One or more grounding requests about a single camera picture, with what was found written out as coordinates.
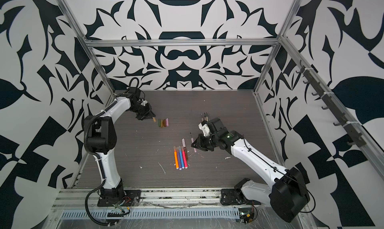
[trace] white debris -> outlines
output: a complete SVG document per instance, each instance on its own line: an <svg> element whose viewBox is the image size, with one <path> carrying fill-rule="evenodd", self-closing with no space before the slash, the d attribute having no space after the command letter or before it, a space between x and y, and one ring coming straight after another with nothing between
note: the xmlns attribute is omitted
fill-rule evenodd
<svg viewBox="0 0 384 229"><path fill-rule="evenodd" d="M160 165L160 163L158 163ZM161 166L161 165L160 165ZM164 170L164 168L161 166L161 169L163 169L164 171L164 175L166 174L166 171Z"/></svg>

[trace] blue marker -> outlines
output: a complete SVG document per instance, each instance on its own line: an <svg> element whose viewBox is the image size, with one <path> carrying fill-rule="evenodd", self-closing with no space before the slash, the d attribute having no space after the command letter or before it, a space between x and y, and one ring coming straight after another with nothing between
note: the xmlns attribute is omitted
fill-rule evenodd
<svg viewBox="0 0 384 229"><path fill-rule="evenodd" d="M181 158L180 158L180 153L178 152L178 150L176 149L176 151L177 151L177 159L178 159L178 161L179 161L179 170L181 170L182 168L181 168L181 166L182 166L182 164L181 164L181 162L180 161L182 161L183 160L183 157L181 156Z"/></svg>
<svg viewBox="0 0 384 229"><path fill-rule="evenodd" d="M179 153L180 153L180 159L181 159L181 167L184 169L184 161L183 161L183 154L181 153L181 147L179 146Z"/></svg>

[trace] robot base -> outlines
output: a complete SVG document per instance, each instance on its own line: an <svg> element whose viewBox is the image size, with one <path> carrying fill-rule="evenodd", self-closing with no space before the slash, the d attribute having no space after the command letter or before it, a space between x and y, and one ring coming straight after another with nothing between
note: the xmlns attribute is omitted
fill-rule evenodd
<svg viewBox="0 0 384 229"><path fill-rule="evenodd" d="M131 206L134 202L140 200L141 190L124 190L122 180L118 186L112 189L100 189L100 197L97 203L98 207L120 205L124 202L124 197L128 197L127 202L123 206Z"/></svg>
<svg viewBox="0 0 384 229"><path fill-rule="evenodd" d="M248 178L242 179L237 185L235 185L234 189L221 189L221 199L220 203L224 206L229 205L261 205L260 202L255 200L248 200L242 193L241 187L243 184L248 182Z"/></svg>

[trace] pink marker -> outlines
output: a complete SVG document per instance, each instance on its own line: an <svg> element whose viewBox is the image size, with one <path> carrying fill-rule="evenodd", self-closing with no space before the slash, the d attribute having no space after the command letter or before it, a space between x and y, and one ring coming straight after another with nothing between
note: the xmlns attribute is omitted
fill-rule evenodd
<svg viewBox="0 0 384 229"><path fill-rule="evenodd" d="M181 150L182 154L183 154L183 161L184 161L184 167L185 169L188 168L188 164L187 164L187 159L185 158L185 151L184 151L184 148L181 149L181 146L179 146L179 150Z"/></svg>

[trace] black and white patterned wall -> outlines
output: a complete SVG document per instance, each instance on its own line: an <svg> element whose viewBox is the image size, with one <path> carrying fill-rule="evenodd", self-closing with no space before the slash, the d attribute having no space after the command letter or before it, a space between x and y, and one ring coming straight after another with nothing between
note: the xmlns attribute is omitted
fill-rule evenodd
<svg viewBox="0 0 384 229"><path fill-rule="evenodd" d="M0 0L1 228L45 219L85 153L101 81L55 0Z"/></svg>
<svg viewBox="0 0 384 229"><path fill-rule="evenodd" d="M125 89L133 78L144 90L253 89L271 49L270 45L98 47L94 52L115 89Z"/></svg>
<svg viewBox="0 0 384 229"><path fill-rule="evenodd" d="M277 37L293 0L67 0L88 39ZM253 89L270 46L97 48L115 89Z"/></svg>
<svg viewBox="0 0 384 229"><path fill-rule="evenodd" d="M293 0L67 0L89 39L276 37Z"/></svg>
<svg viewBox="0 0 384 229"><path fill-rule="evenodd" d="M383 148L381 1L303 0L288 38ZM383 180L297 70L281 49L259 95L286 167L304 174L316 199L316 224L382 228Z"/></svg>

